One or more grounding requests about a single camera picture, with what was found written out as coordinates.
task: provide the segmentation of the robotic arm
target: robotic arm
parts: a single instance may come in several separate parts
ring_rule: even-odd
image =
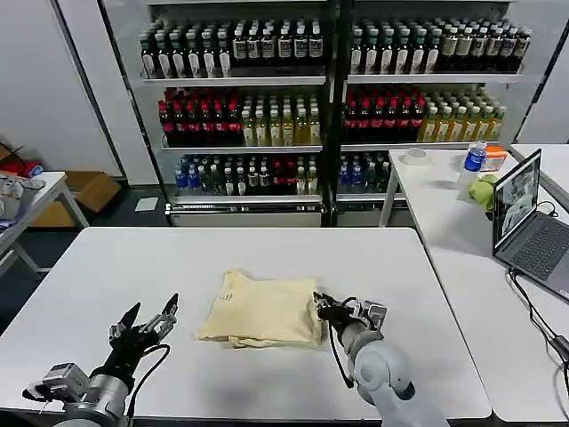
[[[29,385],[22,396],[40,402],[62,401],[68,420],[57,424],[57,427],[126,425],[132,420],[138,390],[170,351],[167,344],[160,342],[176,323],[178,294],[168,301],[162,313],[144,325],[134,326],[139,309],[140,303],[137,303],[110,328],[108,341],[113,350],[107,361],[92,371],[90,377],[73,363],[56,365],[42,381]],[[165,349],[165,354],[139,382],[124,416],[124,403],[134,388],[134,370],[143,357],[159,349]]]
[[[314,293],[317,313],[327,320],[348,355],[349,376],[345,375],[333,344],[334,357],[349,388],[375,405],[384,427],[446,427],[445,417],[415,390],[409,361],[394,344],[383,339],[381,326],[387,308],[370,301],[348,298],[339,303],[326,294]]]

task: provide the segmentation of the folded cloth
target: folded cloth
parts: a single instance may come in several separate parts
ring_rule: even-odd
[[[233,347],[317,346],[322,341],[312,278],[252,280],[240,271],[225,273],[200,340],[227,341]]]

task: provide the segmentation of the black cable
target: black cable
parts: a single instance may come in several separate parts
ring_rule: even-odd
[[[134,393],[132,394],[131,397],[131,401],[128,405],[128,410],[126,411],[126,418],[128,420],[132,420],[132,418],[134,417],[134,406],[136,405],[136,396],[139,394],[140,388],[142,387],[142,385],[144,384],[144,382],[148,379],[148,377],[160,366],[160,364],[162,362],[164,362],[164,360],[168,357],[168,355],[170,354],[170,346],[168,344],[158,344],[155,345],[154,347],[150,347],[148,350],[146,350],[144,352],[144,354],[142,355],[142,357],[146,357],[148,354],[153,353],[157,350],[160,349],[166,349],[166,351],[164,352],[164,354],[162,355],[162,357],[147,371],[146,374],[144,374],[144,376],[142,377],[142,379],[139,382],[139,385],[136,386],[136,389],[134,389]]]

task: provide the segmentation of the laptop screen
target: laptop screen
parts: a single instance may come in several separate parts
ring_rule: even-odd
[[[537,209],[541,150],[504,175],[494,187],[493,249]]]

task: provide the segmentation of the white table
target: white table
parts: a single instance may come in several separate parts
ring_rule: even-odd
[[[86,229],[0,337],[0,408],[40,409],[21,397],[23,387],[62,362],[90,373],[109,354],[108,327],[127,309],[141,302],[146,322],[179,292],[178,323],[165,340],[172,353],[141,389],[138,417],[377,419],[344,385],[328,342],[320,350],[231,350],[196,340],[228,269],[253,278],[311,276],[337,298],[385,303],[383,332],[409,355],[416,388],[448,418],[491,414],[410,229]],[[144,359],[136,378],[155,360]]]
[[[541,149],[541,183],[565,210],[569,210],[569,145],[512,144],[509,149],[519,161]]]
[[[506,422],[566,422],[569,404],[559,360],[530,323],[528,309],[506,280],[506,268],[492,257],[492,223],[480,206],[450,189],[464,151],[430,150],[428,166],[402,163],[404,153],[389,153],[396,182],[391,187],[401,184],[494,413]],[[502,176],[516,164],[509,156],[495,174]],[[540,189],[544,199],[552,197]],[[569,214],[556,206],[559,219],[568,222]],[[551,326],[568,336],[569,305],[519,281]]]
[[[89,222],[85,219],[68,186],[65,185],[65,178],[66,176],[63,172],[40,173],[37,179],[45,181],[45,186],[36,191],[33,199],[28,204],[28,210],[18,222],[9,229],[0,230],[0,276],[14,264],[18,257],[35,273],[49,271],[49,269],[38,267],[16,240],[56,198],[59,198],[61,203],[68,209],[71,217],[76,219],[78,226],[81,228],[89,227]]]

